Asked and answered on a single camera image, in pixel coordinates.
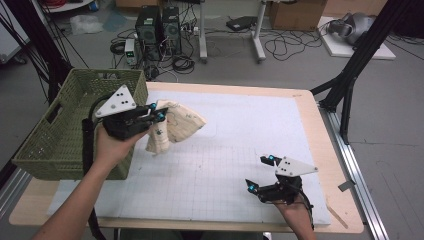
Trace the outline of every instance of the computer tower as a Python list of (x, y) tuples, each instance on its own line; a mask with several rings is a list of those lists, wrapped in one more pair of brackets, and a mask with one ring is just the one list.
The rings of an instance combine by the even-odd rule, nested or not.
[(181, 28), (178, 7), (166, 7), (163, 9), (162, 24), (166, 39), (167, 54), (181, 55)]
[(164, 40), (159, 6), (142, 6), (135, 24), (141, 52), (145, 60), (161, 60), (160, 44)]

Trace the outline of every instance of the basket handle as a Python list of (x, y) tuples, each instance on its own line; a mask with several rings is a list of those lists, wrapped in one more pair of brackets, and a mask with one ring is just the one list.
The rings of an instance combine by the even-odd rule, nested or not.
[(46, 118), (47, 122), (51, 124), (51, 123), (54, 122), (54, 120), (57, 118), (57, 116), (62, 112), (63, 107), (62, 107), (62, 104), (60, 104), (59, 101), (55, 101), (55, 102), (52, 103), (52, 106), (51, 106), (50, 109), (51, 109), (51, 111), (49, 111), (46, 114), (45, 118)]

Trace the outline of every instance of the woven plastic basket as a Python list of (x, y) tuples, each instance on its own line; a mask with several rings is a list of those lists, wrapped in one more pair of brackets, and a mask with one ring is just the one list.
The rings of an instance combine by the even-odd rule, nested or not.
[[(148, 92), (142, 71), (71, 70), (57, 98), (19, 149), (13, 163), (42, 180), (81, 179), (81, 121), (87, 118), (94, 101), (115, 92), (123, 84), (128, 86), (137, 104), (146, 104)], [(127, 177), (132, 152), (111, 171), (108, 179)]]

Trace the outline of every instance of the cardboard box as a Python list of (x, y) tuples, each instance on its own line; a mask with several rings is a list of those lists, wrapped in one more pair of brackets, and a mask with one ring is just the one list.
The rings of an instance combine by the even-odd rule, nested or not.
[(343, 17), (346, 13), (362, 12), (377, 16), (387, 0), (328, 0), (324, 16)]
[(123, 8), (140, 8), (143, 5), (162, 6), (161, 0), (115, 0), (117, 7)]
[(302, 0), (295, 4), (273, 3), (270, 21), (273, 29), (315, 31), (327, 0)]

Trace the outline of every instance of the floor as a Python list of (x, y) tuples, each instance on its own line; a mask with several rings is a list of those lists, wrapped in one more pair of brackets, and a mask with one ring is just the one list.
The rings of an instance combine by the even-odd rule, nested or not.
[[(93, 14), (101, 22), (117, 21), (119, 14), (110, 9), (96, 13), (87, 10), (72, 14)], [(110, 68), (110, 40), (117, 33), (134, 27), (133, 20), (119, 18), (120, 25), (109, 25), (97, 34), (69, 36), (90, 68)], [(225, 29), (226, 18), (208, 20), (206, 26)], [(264, 36), (265, 43), (275, 37)], [(271, 88), (312, 89), (337, 76), (349, 59), (330, 57), (325, 47), (306, 48), (287, 61), (275, 60), (269, 52), (261, 64), (248, 34), (208, 34), (208, 62), (198, 61), (195, 41), (195, 70), (188, 75), (169, 73), (156, 80), (196, 84), (218, 84)], [(424, 57), (423, 45), (396, 44)], [(419, 180), (424, 172), (424, 62), (386, 42), (396, 55), (394, 61), (372, 60), (359, 76), (353, 95), (349, 139), (354, 149), (374, 203), (389, 238), (414, 240), (424, 236), (424, 187)], [(84, 68), (81, 60), (66, 44), (74, 67)], [(31, 64), (9, 62), (0, 65), (0, 168), (46, 111), (48, 104)], [(325, 93), (316, 96), (316, 100)], [(0, 239), (28, 239), (34, 227), (17, 227), (8, 223), (10, 209), (0, 217)], [(105, 230), (108, 237), (111, 230)], [(86, 233), (84, 239), (90, 239)], [(274, 234), (273, 239), (295, 239), (293, 234)], [(372, 239), (368, 230), (358, 235), (318, 234), (318, 239)]]

